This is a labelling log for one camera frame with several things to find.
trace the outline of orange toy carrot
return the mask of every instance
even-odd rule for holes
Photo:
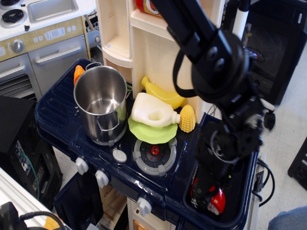
[[[82,66],[77,65],[75,69],[75,73],[73,74],[73,84],[75,85],[77,82],[77,79],[83,74],[85,70],[82,68]]]

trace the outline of green plate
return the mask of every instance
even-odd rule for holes
[[[166,127],[152,127],[145,125],[140,122],[132,120],[131,117],[128,119],[129,129],[137,139],[145,141],[149,144],[162,144],[167,143],[176,136],[177,124],[171,124]]]

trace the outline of oven door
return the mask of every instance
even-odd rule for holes
[[[28,53],[42,95],[79,58],[88,58],[84,35]]]
[[[42,96],[29,57],[23,54],[0,62],[0,95],[39,100]]]

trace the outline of red toy object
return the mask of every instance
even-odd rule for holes
[[[190,195],[192,197],[193,195],[193,187],[195,185],[195,183],[198,181],[198,178],[196,178],[193,182],[191,191],[190,191]],[[209,191],[213,192],[215,190],[215,186],[212,186]],[[224,212],[225,210],[225,205],[226,205],[226,198],[225,198],[225,194],[222,191],[221,188],[218,189],[217,194],[211,198],[210,203],[207,206],[207,209],[209,211],[211,211],[212,213],[214,213],[215,215],[219,215],[221,213]]]

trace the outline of white plastic bottle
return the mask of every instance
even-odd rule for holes
[[[170,104],[144,92],[136,96],[131,118],[152,127],[166,127],[180,122],[180,115]]]

